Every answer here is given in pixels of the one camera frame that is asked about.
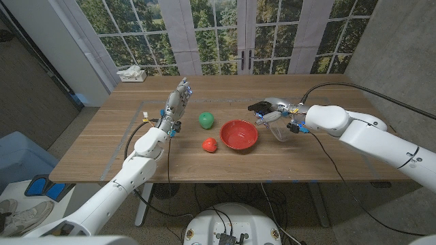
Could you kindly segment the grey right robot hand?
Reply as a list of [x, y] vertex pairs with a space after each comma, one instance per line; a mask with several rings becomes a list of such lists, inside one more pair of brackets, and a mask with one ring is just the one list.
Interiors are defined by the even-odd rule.
[[284, 99], [267, 97], [248, 107], [257, 118], [256, 125], [264, 125], [267, 129], [283, 138], [287, 132], [308, 133], [305, 128], [305, 116], [308, 107], [305, 105], [290, 103]]

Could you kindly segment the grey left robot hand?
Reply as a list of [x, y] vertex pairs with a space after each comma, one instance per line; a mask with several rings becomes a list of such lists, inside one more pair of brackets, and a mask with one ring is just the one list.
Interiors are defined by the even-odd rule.
[[161, 119], [157, 124], [158, 129], [161, 129], [168, 135], [171, 134], [176, 122], [183, 117], [191, 94], [190, 83], [184, 77], [177, 88], [170, 93], [161, 114]]

